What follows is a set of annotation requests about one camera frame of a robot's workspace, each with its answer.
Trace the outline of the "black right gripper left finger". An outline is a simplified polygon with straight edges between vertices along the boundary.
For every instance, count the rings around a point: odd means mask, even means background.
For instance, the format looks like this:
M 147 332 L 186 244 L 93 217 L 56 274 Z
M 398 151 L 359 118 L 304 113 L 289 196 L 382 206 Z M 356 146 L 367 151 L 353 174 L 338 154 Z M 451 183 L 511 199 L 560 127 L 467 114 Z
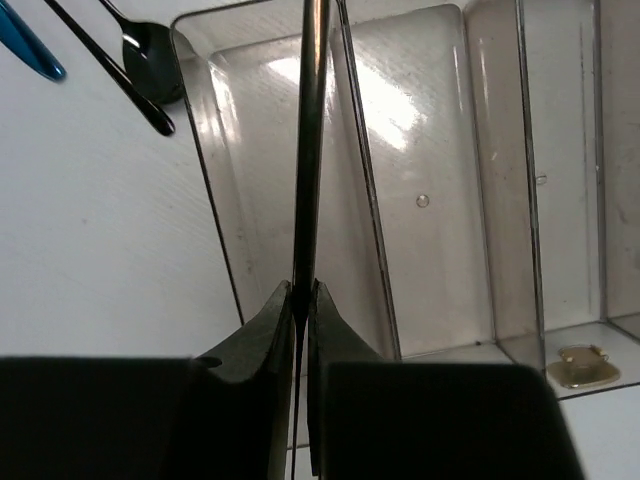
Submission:
M 206 477 L 284 477 L 294 350 L 284 280 L 258 314 L 197 358 L 195 426 Z

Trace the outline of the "blue knife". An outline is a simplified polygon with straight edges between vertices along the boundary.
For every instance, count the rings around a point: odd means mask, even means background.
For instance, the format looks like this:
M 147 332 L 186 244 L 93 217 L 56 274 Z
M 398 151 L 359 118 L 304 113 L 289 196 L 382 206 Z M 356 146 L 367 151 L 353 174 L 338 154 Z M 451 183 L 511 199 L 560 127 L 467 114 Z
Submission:
M 61 82 L 66 70 L 39 37 L 6 2 L 1 2 L 1 42 L 41 76 Z

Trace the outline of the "black knife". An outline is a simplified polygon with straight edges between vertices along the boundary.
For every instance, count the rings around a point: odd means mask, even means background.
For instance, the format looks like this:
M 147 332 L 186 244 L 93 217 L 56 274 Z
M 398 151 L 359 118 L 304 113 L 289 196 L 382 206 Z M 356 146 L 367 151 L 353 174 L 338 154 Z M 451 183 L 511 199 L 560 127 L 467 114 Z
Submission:
M 295 423 L 299 422 L 303 340 L 315 279 L 329 22 L 328 1 L 304 2 L 291 297 L 296 333 Z

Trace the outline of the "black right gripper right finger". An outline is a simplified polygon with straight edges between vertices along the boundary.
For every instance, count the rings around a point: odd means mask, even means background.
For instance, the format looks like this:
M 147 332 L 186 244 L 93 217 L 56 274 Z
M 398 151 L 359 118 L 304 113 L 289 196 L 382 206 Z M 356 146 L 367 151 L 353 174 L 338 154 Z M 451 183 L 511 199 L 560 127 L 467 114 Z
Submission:
M 323 377 L 331 364 L 376 362 L 383 357 L 342 318 L 327 285 L 318 280 L 312 288 L 307 336 L 307 427 L 312 474 L 320 477 Z

